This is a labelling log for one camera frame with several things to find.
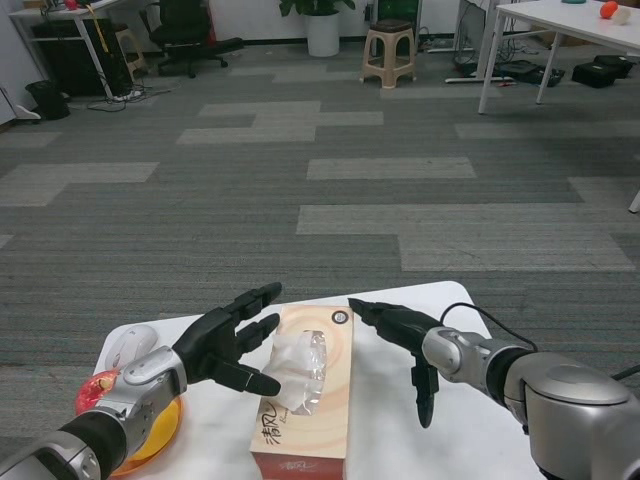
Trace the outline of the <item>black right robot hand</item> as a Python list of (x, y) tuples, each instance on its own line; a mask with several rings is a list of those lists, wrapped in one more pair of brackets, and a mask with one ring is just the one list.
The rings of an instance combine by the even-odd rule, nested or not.
[(416, 407), (420, 425), (430, 426), (435, 395), (439, 391), (438, 370), (423, 353), (422, 345), (427, 333), (442, 324), (431, 316), (402, 305), (367, 302), (349, 298), (348, 303), (362, 322), (373, 327), (379, 337), (407, 350), (415, 359), (411, 368), (411, 382), (416, 389)]

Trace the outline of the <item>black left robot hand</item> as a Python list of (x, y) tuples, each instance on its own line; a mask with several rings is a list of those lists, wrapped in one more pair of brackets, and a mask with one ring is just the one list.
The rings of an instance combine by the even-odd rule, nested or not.
[(204, 380), (238, 392), (274, 397), (280, 383), (260, 370), (240, 362), (243, 355), (259, 348), (276, 330), (278, 314), (254, 319), (281, 293), (282, 284), (270, 283), (249, 290), (233, 302), (215, 308), (192, 323), (174, 343), (190, 385)]

